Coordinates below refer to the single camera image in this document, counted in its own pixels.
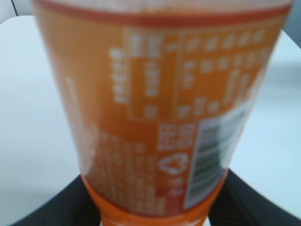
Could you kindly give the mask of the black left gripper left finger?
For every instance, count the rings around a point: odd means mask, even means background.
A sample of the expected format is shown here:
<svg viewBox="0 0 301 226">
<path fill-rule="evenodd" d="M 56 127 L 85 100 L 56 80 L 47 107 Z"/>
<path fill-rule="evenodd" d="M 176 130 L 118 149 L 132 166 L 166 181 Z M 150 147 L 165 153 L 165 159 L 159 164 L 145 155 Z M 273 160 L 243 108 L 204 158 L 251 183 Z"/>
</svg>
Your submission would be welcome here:
<svg viewBox="0 0 301 226">
<path fill-rule="evenodd" d="M 99 226 L 101 217 L 81 176 L 13 226 Z"/>
</svg>

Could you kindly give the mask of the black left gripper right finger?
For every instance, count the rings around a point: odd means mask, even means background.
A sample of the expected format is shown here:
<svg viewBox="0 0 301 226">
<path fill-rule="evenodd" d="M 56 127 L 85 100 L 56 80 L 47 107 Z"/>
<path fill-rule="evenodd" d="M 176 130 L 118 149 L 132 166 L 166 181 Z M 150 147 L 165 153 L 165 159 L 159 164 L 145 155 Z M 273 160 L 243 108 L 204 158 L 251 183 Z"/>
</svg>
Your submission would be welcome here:
<svg viewBox="0 0 301 226">
<path fill-rule="evenodd" d="M 253 190 L 229 170 L 210 212 L 212 226 L 295 226 L 297 217 Z"/>
</svg>

